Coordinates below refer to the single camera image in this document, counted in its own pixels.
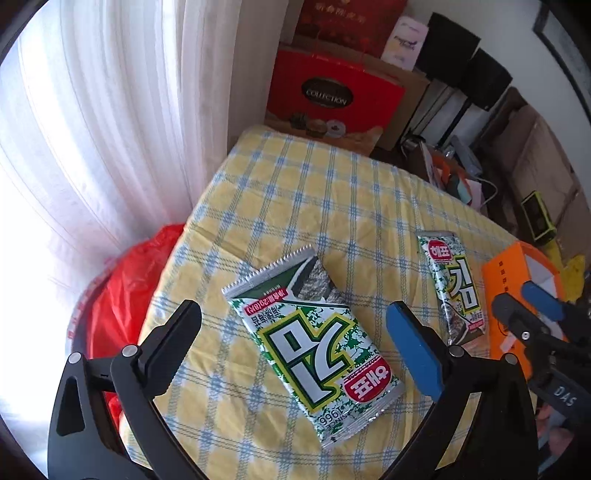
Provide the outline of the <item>person right hand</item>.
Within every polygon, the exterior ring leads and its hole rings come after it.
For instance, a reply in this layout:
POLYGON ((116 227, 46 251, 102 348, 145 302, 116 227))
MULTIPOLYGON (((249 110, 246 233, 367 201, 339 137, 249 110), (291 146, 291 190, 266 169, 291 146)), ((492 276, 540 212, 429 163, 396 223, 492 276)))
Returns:
POLYGON ((566 428, 568 420, 548 403, 542 402, 536 411, 538 435, 538 474, 554 470, 556 475, 573 475, 581 470, 586 458, 588 438, 582 429, 566 428))

